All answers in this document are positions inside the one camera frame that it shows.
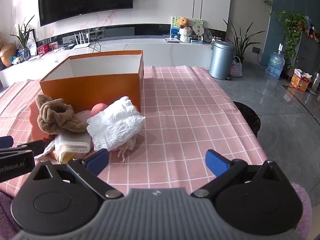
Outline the white folded towel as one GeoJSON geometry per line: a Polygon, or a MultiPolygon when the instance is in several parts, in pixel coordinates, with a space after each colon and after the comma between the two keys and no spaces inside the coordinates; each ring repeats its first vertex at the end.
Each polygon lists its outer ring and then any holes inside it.
{"type": "Polygon", "coordinates": [[[64,131],[56,135],[43,153],[35,156],[35,159],[44,159],[51,155],[58,164],[66,164],[71,159],[83,159],[91,151],[92,138],[88,132],[74,133],[64,131]]]}

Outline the purple fuzzy rug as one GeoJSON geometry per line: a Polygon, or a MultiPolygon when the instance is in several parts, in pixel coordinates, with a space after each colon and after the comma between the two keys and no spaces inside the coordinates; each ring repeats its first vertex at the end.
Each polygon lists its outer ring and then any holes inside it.
{"type": "MultiPolygon", "coordinates": [[[[312,204],[307,191],[301,185],[291,182],[303,206],[303,214],[296,228],[303,239],[308,239],[311,230],[312,204]]],[[[10,206],[12,199],[1,192],[1,239],[12,239],[19,229],[11,215],[10,206]]]]}

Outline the green potted plant left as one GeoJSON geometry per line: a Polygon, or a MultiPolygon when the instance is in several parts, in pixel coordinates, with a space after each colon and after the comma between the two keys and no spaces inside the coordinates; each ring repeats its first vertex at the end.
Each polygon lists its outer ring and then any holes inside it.
{"type": "Polygon", "coordinates": [[[33,30],[29,28],[28,25],[34,17],[35,16],[33,16],[26,24],[25,23],[23,23],[22,25],[18,24],[18,34],[17,35],[12,34],[12,36],[16,37],[19,40],[22,46],[23,61],[28,61],[31,58],[30,49],[28,48],[27,43],[29,40],[30,33],[33,30]]]}

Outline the silver pedal trash can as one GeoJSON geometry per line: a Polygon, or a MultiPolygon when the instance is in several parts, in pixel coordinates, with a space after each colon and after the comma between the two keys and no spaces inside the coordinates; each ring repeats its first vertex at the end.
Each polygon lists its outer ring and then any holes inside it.
{"type": "Polygon", "coordinates": [[[235,46],[232,43],[215,40],[212,44],[212,58],[209,74],[219,80],[226,80],[230,75],[235,46]]]}

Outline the black mesh waste basket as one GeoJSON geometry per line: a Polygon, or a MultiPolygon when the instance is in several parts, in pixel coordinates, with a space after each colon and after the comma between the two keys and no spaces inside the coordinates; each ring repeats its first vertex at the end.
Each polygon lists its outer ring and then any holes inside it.
{"type": "Polygon", "coordinates": [[[261,128],[261,121],[257,113],[249,106],[245,105],[244,103],[234,101],[235,106],[238,108],[244,119],[246,120],[247,124],[249,125],[250,129],[252,130],[255,137],[258,137],[258,132],[261,128]]]}

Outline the golden brown vase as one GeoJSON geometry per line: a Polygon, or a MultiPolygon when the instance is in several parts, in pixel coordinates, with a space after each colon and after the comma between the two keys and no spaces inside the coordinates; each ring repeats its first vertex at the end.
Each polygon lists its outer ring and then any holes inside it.
{"type": "Polygon", "coordinates": [[[6,44],[0,52],[0,58],[1,62],[6,66],[10,67],[12,63],[10,62],[10,59],[16,55],[16,45],[14,43],[6,44]]]}

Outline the hanging vine plant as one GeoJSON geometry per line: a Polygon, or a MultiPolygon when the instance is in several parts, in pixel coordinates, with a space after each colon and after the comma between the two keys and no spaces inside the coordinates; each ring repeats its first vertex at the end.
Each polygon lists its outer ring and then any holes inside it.
{"type": "Polygon", "coordinates": [[[294,63],[297,61],[296,47],[300,42],[303,30],[307,26],[306,16],[300,12],[292,12],[287,14],[285,10],[275,11],[284,27],[284,57],[287,69],[293,69],[294,63]]]}

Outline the brown knitted plush toy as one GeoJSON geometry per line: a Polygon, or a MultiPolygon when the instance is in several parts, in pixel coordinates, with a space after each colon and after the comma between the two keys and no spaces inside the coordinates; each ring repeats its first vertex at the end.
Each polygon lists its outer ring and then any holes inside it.
{"type": "Polygon", "coordinates": [[[37,124],[39,128],[49,134],[58,135],[64,131],[83,133],[86,131],[87,123],[75,117],[73,107],[65,104],[62,99],[38,94],[35,103],[39,109],[37,124]]]}

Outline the red yellow snack box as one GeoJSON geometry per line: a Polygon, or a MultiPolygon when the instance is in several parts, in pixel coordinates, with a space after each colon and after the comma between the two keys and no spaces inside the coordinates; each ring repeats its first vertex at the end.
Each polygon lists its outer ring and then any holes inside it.
{"type": "Polygon", "coordinates": [[[301,92],[305,92],[309,83],[311,82],[312,75],[302,71],[301,69],[295,68],[291,79],[291,86],[301,92]]]}

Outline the orange cardboard box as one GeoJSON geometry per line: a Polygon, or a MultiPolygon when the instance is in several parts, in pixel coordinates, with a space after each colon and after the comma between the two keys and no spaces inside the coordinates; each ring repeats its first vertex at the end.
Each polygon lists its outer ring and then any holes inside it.
{"type": "Polygon", "coordinates": [[[98,103],[112,104],[127,96],[141,109],[144,62],[141,50],[70,56],[41,81],[43,94],[63,99],[76,113],[98,103]]]}

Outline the small teddy bear figure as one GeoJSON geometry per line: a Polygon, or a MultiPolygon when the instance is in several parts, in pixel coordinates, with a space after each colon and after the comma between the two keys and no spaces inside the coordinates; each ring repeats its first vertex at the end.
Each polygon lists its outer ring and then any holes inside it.
{"type": "Polygon", "coordinates": [[[179,28],[184,28],[189,26],[189,19],[186,17],[180,17],[178,19],[178,27],[179,28]]]}

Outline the red gift box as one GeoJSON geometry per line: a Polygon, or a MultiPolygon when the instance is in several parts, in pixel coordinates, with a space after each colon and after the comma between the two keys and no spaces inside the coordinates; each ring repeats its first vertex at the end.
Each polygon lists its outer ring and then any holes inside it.
{"type": "Polygon", "coordinates": [[[45,54],[45,53],[48,53],[48,51],[49,51],[48,44],[42,44],[42,45],[37,47],[37,53],[38,54],[45,54]]]}

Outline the pink white crochet toy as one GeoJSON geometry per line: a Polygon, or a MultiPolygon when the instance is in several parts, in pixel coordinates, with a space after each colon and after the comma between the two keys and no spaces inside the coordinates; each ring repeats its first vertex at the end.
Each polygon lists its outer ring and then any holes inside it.
{"type": "Polygon", "coordinates": [[[137,141],[137,135],[134,135],[131,139],[125,142],[123,145],[119,146],[118,148],[113,149],[111,152],[117,152],[118,158],[122,158],[122,163],[125,162],[125,153],[127,151],[132,151],[135,148],[137,141]]]}

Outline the tall leafy floor plant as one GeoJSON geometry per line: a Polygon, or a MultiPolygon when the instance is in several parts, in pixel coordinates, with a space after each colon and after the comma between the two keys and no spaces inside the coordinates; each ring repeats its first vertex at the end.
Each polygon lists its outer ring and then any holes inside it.
{"type": "Polygon", "coordinates": [[[251,38],[253,38],[256,35],[262,34],[265,31],[257,31],[255,33],[250,33],[250,29],[252,27],[253,22],[250,23],[250,25],[247,27],[245,32],[242,31],[241,28],[239,28],[239,31],[236,30],[234,24],[231,22],[231,20],[223,20],[226,24],[227,30],[231,33],[232,39],[228,39],[228,41],[231,42],[235,46],[235,56],[239,58],[239,62],[243,63],[244,57],[245,57],[245,51],[247,48],[254,44],[260,44],[260,42],[252,42],[251,38]]]}

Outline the white tv console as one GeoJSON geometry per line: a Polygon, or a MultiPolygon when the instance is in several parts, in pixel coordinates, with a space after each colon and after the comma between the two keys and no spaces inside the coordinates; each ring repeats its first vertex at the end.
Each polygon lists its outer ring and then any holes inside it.
{"type": "Polygon", "coordinates": [[[176,67],[189,66],[208,69],[212,49],[208,44],[167,43],[163,38],[132,38],[93,43],[89,47],[70,50],[57,50],[44,54],[39,59],[13,65],[1,71],[1,84],[4,88],[25,80],[38,80],[70,56],[115,51],[127,54],[132,50],[143,52],[146,66],[176,67]]]}

